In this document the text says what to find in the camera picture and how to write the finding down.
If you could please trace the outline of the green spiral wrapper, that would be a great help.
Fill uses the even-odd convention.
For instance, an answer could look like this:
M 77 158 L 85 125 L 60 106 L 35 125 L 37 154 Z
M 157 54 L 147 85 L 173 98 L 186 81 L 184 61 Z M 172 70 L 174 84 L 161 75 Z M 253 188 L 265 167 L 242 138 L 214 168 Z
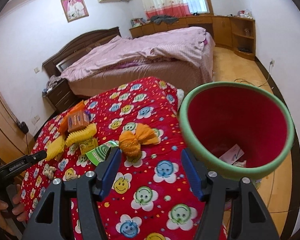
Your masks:
M 108 142 L 103 143 L 100 146 L 97 146 L 93 150 L 90 150 L 89 152 L 86 153 L 86 156 L 92 164 L 97 166 L 99 163 L 106 160 L 109 149 L 118 146 L 119 143 L 117 141 L 110 140 Z

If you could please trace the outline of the grey clothes on desk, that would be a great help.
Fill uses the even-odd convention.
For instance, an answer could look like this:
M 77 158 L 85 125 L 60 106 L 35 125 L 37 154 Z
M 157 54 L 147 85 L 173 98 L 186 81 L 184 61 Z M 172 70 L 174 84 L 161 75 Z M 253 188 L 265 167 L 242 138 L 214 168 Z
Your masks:
M 179 18 L 170 15 L 154 15 L 150 18 L 150 22 L 160 25 L 161 23 L 173 24 L 177 22 Z

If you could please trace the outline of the yellow honeycomb foam sheet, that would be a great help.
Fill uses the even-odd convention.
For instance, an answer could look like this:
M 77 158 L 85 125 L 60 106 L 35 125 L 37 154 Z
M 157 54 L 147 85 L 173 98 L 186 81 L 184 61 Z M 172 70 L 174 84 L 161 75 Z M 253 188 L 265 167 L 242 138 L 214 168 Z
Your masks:
M 97 133 L 97 127 L 95 123 L 89 124 L 85 129 L 71 132 L 65 140 L 66 147 L 70 147 L 73 144 L 83 142 L 91 139 Z

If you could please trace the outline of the red smiley flower blanket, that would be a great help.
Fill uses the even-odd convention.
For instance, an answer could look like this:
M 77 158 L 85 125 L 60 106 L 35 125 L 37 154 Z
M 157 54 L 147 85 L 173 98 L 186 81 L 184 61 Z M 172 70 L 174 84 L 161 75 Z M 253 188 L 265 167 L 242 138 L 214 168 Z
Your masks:
M 177 119 L 182 96 L 178 89 L 157 77 L 125 83 L 86 100 L 84 111 L 95 123 L 98 145 L 118 141 L 124 131 L 135 132 L 137 124 L 152 128 L 158 144 L 142 145 L 137 157 L 124 155 L 107 198 L 98 211 L 108 239 L 193 239 L 204 203 L 192 193 L 181 164 L 186 147 Z M 42 129 L 33 153 L 46 150 L 60 135 L 63 112 Z M 57 168 L 54 179 L 80 178 L 95 169 L 79 143 L 64 147 L 59 161 L 45 159 L 27 169 L 20 190 L 29 220 L 52 180 L 43 175 L 45 164 Z

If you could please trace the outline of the peanut cluster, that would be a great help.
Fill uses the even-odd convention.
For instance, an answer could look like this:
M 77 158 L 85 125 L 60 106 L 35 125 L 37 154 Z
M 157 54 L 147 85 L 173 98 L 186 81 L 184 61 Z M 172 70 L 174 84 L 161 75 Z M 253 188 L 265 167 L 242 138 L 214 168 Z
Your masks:
M 56 170 L 57 168 L 50 166 L 49 164 L 45 164 L 43 168 L 43 175 L 47 176 L 49 180 L 53 180 Z

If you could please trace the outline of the yellow medicine box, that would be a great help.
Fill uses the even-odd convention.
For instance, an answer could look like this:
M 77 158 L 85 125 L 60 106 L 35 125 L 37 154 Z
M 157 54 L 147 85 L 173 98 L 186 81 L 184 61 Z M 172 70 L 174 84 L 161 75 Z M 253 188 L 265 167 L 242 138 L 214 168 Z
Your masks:
M 79 143 L 79 149 L 80 149 L 81 155 L 85 155 L 89 151 L 91 151 L 97 147 L 98 147 L 98 141 L 96 138 L 90 138 L 86 141 Z

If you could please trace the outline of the long wooden cabinet desk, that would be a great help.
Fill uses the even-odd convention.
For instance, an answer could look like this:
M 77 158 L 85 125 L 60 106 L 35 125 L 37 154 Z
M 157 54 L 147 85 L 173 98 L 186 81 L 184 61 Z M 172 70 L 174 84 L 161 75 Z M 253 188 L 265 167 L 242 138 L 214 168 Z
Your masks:
M 131 28 L 133 38 L 154 33 L 187 27 L 202 27 L 211 34 L 216 46 L 232 50 L 236 55 L 255 60 L 256 31 L 255 21 L 234 16 L 188 16 L 179 18 L 174 23 L 149 22 Z

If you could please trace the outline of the framed wedding photo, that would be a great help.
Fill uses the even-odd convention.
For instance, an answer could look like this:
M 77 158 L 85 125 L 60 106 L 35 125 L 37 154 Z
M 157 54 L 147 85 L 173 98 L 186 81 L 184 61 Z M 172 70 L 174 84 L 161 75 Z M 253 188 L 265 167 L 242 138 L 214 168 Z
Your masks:
M 61 4 L 68 23 L 89 16 L 84 0 L 61 0 Z

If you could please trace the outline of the orange paper wad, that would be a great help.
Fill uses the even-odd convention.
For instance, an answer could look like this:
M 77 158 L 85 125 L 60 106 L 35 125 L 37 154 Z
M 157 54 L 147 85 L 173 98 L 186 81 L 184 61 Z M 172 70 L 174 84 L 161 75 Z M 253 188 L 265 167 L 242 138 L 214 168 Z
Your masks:
M 142 145 L 158 144 L 159 137 L 145 124 L 137 124 L 135 132 L 124 131 L 119 136 L 119 148 L 128 157 L 137 157 Z

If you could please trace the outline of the yellow foam net piece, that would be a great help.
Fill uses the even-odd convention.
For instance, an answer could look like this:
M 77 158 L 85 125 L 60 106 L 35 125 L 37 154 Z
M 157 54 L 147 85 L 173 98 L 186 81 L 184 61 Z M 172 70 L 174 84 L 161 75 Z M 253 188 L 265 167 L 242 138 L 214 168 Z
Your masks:
M 50 161 L 52 159 L 55 159 L 56 161 L 59 161 L 65 147 L 65 139 L 64 135 L 60 135 L 58 138 L 56 138 L 47 148 L 47 157 L 45 158 L 46 161 Z

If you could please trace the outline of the small brown cardboard box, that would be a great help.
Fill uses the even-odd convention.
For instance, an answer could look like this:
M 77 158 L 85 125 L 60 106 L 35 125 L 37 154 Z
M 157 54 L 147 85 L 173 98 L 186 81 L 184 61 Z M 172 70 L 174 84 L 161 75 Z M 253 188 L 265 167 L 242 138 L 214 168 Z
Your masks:
M 89 115 L 85 111 L 80 111 L 70 118 L 68 132 L 71 133 L 85 129 L 89 124 Z

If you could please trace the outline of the pink quilted bed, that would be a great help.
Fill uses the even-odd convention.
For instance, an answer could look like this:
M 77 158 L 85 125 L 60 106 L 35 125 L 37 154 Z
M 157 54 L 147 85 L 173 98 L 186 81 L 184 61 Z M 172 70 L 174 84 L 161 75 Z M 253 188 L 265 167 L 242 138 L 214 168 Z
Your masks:
M 215 42 L 203 27 L 128 39 L 114 37 L 61 73 L 76 95 L 93 96 L 144 77 L 157 77 L 188 93 L 213 81 Z

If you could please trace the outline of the dark wooden nightstand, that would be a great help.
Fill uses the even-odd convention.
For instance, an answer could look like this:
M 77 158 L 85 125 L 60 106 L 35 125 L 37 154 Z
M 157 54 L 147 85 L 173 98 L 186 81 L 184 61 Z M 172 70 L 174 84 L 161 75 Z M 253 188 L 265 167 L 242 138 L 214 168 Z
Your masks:
M 66 111 L 77 101 L 77 97 L 70 89 L 66 79 L 62 79 L 50 91 L 43 93 L 43 98 L 48 101 L 57 113 Z

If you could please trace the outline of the orange plastic bag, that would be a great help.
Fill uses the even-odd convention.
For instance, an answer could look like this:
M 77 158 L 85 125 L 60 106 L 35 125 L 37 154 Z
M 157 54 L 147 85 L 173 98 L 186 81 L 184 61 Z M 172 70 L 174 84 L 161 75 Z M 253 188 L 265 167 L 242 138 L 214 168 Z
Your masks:
M 61 124 L 59 126 L 58 132 L 60 134 L 65 134 L 69 129 L 69 120 L 72 118 L 75 114 L 77 114 L 80 111 L 83 111 L 85 108 L 84 101 L 80 101 L 78 104 L 76 104 L 74 107 L 68 111 L 68 113 L 62 118 Z

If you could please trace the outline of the black charger on wall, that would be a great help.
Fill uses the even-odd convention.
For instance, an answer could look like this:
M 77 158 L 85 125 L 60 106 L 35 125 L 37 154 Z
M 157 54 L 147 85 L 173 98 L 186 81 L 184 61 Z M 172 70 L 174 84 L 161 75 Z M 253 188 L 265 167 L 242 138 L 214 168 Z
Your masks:
M 27 134 L 29 132 L 29 128 L 24 121 L 20 122 L 19 120 L 17 120 L 17 126 L 24 134 Z

